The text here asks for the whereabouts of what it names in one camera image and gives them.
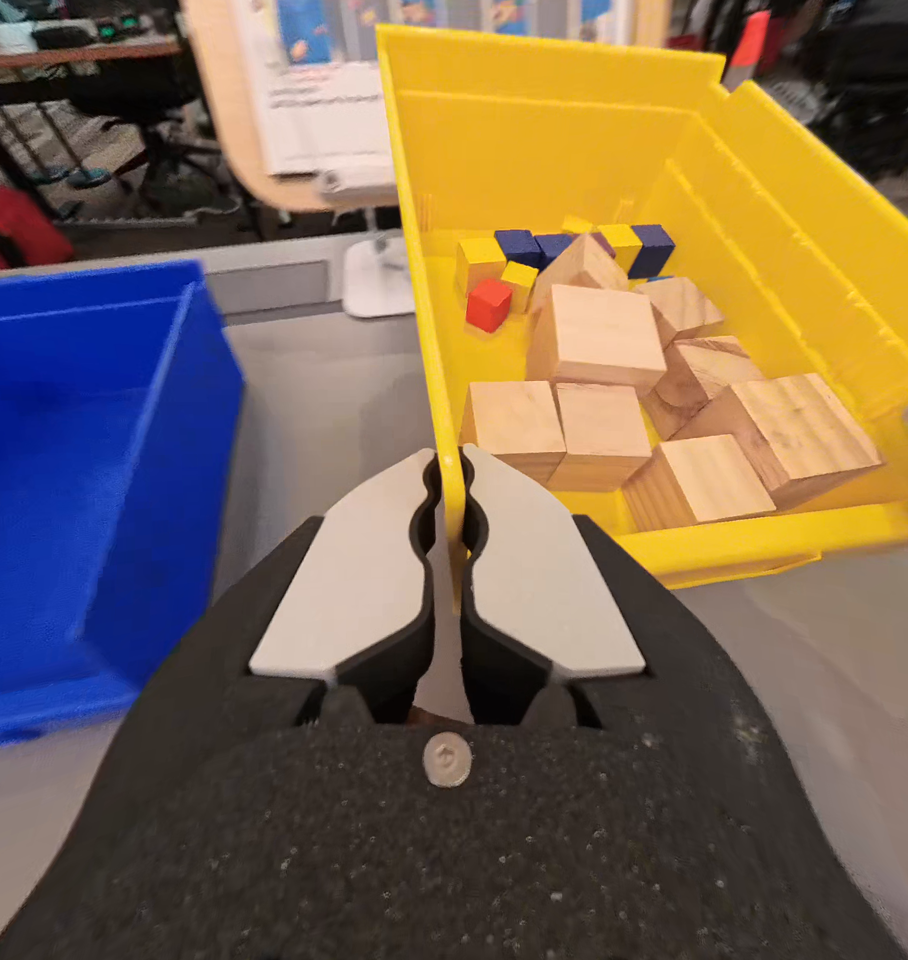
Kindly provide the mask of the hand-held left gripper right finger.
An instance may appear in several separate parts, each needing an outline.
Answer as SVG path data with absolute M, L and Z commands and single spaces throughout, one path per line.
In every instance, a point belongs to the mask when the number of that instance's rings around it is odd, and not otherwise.
M 460 457 L 460 664 L 474 721 L 516 725 L 547 687 L 641 675 L 644 656 L 575 517 L 475 444 Z

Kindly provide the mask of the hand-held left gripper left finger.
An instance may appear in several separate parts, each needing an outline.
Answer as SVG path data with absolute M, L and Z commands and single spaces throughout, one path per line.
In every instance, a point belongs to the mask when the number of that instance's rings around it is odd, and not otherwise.
M 404 724 L 435 654 L 435 451 L 384 469 L 321 518 L 248 662 L 257 677 L 353 688 Z

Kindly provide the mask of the pile of wooden coloured cubes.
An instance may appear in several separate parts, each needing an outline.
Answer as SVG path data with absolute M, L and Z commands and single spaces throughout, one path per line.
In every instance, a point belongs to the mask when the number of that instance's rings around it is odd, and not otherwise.
M 768 517 L 884 459 L 816 373 L 768 378 L 685 277 L 635 287 L 603 235 L 460 240 L 465 324 L 530 322 L 520 379 L 473 381 L 460 443 L 659 531 Z

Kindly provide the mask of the blue plastic bin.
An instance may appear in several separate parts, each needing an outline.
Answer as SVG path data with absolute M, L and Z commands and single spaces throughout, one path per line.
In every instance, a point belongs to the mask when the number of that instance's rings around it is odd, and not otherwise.
M 204 613 L 243 395 L 196 260 L 0 279 L 0 748 L 124 712 Z

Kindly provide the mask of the yellow plastic bin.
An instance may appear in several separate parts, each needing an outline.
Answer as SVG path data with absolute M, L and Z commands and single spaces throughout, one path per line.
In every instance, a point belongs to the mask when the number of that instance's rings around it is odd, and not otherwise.
M 415 312 L 460 582 L 467 386 L 519 379 L 530 321 L 466 324 L 463 238 L 567 215 L 663 226 L 669 268 L 721 308 L 762 370 L 818 373 L 886 464 L 770 518 L 637 531 L 619 493 L 564 493 L 670 589 L 908 546 L 908 218 L 724 60 L 381 25 L 376 30 Z

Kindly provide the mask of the orange traffic cone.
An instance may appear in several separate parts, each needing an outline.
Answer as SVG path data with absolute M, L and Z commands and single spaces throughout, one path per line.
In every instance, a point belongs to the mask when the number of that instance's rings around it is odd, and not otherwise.
M 759 10 L 748 17 L 733 54 L 727 59 L 723 86 L 732 93 L 751 81 L 756 73 L 767 42 L 771 12 Z

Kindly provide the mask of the printed instruction sheet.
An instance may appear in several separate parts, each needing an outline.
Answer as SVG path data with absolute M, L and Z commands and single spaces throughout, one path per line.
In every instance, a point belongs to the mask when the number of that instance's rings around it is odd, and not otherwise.
M 269 175 L 392 186 L 380 25 L 509 38 L 628 44 L 634 3 L 616 1 L 232 2 Z

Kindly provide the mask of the red bag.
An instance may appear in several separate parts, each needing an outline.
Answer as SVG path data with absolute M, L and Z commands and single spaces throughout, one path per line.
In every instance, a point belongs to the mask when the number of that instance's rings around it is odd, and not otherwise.
M 27 195 L 0 187 L 0 271 L 74 259 L 70 241 Z

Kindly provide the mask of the black office chair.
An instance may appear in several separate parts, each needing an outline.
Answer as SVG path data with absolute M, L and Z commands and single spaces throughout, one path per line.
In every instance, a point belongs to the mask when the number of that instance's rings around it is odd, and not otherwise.
M 131 213 L 194 220 L 241 209 L 212 126 L 192 123 L 202 96 L 187 56 L 105 62 L 94 77 L 72 81 L 67 101 L 103 132 L 136 133 L 139 150 L 112 172 Z

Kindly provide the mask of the wooden office desk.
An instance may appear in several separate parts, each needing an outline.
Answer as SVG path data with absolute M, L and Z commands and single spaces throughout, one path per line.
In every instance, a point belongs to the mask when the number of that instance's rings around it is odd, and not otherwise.
M 158 33 L 154 30 L 139 36 L 113 42 L 92 42 L 81 46 L 40 49 L 32 32 L 34 26 L 29 21 L 0 24 L 0 70 L 19 72 L 28 69 L 43 70 L 74 66 L 76 64 L 101 64 L 131 59 L 157 59 L 174 56 L 189 50 L 184 31 L 172 16 L 172 32 Z M 23 79 L 0 84 L 0 106 L 17 104 L 38 105 L 67 99 L 66 77 Z M 53 223 L 62 225 L 68 219 L 59 209 L 48 203 L 44 194 L 34 181 L 16 162 L 0 139 L 0 171 L 5 179 L 16 189 L 25 192 L 38 206 L 41 212 Z

